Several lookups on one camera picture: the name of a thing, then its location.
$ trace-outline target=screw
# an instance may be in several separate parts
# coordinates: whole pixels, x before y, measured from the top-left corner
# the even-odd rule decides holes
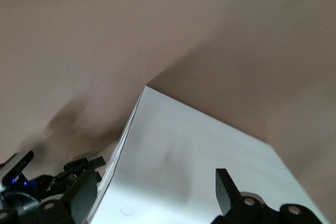
[[[248,205],[248,206],[253,206],[255,204],[255,201],[251,198],[246,198],[244,200],[245,204]]]
[[[5,219],[7,216],[8,216],[8,213],[6,213],[6,212],[2,212],[2,213],[0,214],[0,220]]]
[[[296,206],[289,206],[288,211],[290,211],[294,215],[299,215],[301,213],[300,209]]]
[[[45,204],[44,209],[48,210],[48,209],[54,207],[54,205],[55,205],[54,203]]]

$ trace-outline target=beige fabric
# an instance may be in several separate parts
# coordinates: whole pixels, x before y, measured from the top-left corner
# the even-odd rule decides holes
[[[272,144],[331,222],[336,0],[0,0],[1,160],[104,149],[150,86]]]

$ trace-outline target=black plastic part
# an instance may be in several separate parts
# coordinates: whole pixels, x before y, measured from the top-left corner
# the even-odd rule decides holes
[[[100,173],[96,172],[96,182],[99,183],[99,182],[101,182],[101,180],[102,180],[102,177],[101,177]]]
[[[18,163],[2,178],[2,184],[4,186],[10,186],[12,184],[12,180],[15,179],[22,170],[28,165],[28,163],[34,158],[34,152],[29,151],[27,154],[20,160]]]
[[[245,200],[252,200],[253,205],[249,205]],[[252,224],[261,219],[262,204],[252,197],[241,197],[235,202],[231,210],[225,215],[226,218],[239,224]]]
[[[267,205],[263,205],[262,221],[260,224],[278,224],[280,223],[279,219],[280,213],[271,209]]]
[[[1,193],[2,203],[6,208],[14,208],[19,216],[33,211],[41,202],[32,194],[20,190],[7,190]]]
[[[64,170],[69,170],[69,169],[71,169],[73,167],[77,167],[79,165],[82,166],[82,165],[85,165],[87,163],[88,163],[88,160],[87,160],[87,158],[84,157],[84,158],[80,158],[80,159],[77,159],[75,161],[72,161],[72,162],[70,162],[68,164],[65,164],[64,167],[63,167],[63,169]]]
[[[48,200],[35,211],[40,224],[75,224],[60,200]]]
[[[211,224],[239,224],[239,223],[220,215],[217,216],[217,218],[214,219],[214,221]]]
[[[61,197],[61,201],[76,224],[81,224],[95,202],[97,176],[94,170],[86,170]]]
[[[212,224],[322,224],[304,206],[285,204],[278,212],[255,197],[242,197],[226,169],[216,169],[216,197],[223,216]]]
[[[216,169],[216,197],[223,215],[242,197],[226,169]]]
[[[97,158],[89,161],[88,169],[94,170],[94,169],[97,169],[97,168],[99,168],[99,167],[101,167],[105,164],[106,164],[106,162],[105,162],[103,157],[97,157]]]
[[[290,207],[299,209],[298,214],[289,211]],[[280,207],[280,221],[283,224],[322,224],[322,222],[307,207],[296,204],[284,204]]]
[[[0,210],[0,224],[19,224],[19,218],[15,209]]]
[[[23,186],[25,182],[28,182],[28,180],[26,179],[26,177],[20,173],[16,178],[15,178],[15,183],[11,183],[7,188],[11,189],[11,188],[18,188],[20,186]]]

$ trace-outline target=white paper sheet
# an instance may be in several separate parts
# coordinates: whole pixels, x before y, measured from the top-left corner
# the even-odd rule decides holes
[[[260,195],[275,210],[301,204],[328,223],[270,145],[151,88],[125,134],[92,224],[211,223],[221,214],[216,168],[226,168],[240,191]]]

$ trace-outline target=white surface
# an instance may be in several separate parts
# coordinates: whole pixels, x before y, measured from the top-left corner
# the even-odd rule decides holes
[[[328,223],[271,146],[148,87],[91,223],[210,223],[216,168],[275,210],[297,203]]]
[[[107,190],[107,187],[109,186],[110,184],[110,181],[112,179],[112,176],[114,174],[114,171],[116,170],[116,166],[117,166],[117,163],[118,163],[118,160],[119,160],[119,157],[120,157],[120,154],[121,154],[121,151],[122,151],[122,148],[124,146],[124,143],[125,143],[125,140],[128,136],[128,132],[129,132],[129,129],[130,129],[130,126],[132,124],[132,121],[133,121],[133,118],[134,118],[134,115],[136,113],[136,109],[138,108],[138,104],[139,104],[139,101],[140,101],[140,98],[141,96],[139,97],[131,115],[130,115],[130,118],[128,119],[127,121],[127,124],[120,136],[120,140],[117,144],[117,146],[115,147],[113,153],[112,153],[112,156],[107,164],[107,167],[106,167],[106,171],[104,173],[104,176],[98,186],[98,192],[97,192],[97,199],[96,199],[96,202],[93,204],[92,208],[91,208],[91,211],[90,213],[88,214],[87,216],[87,221],[90,222],[92,217],[93,217],[93,214],[96,212],[97,210],[97,207],[99,206],[100,202],[101,202],[101,199],[102,197],[105,195],[105,192]]]

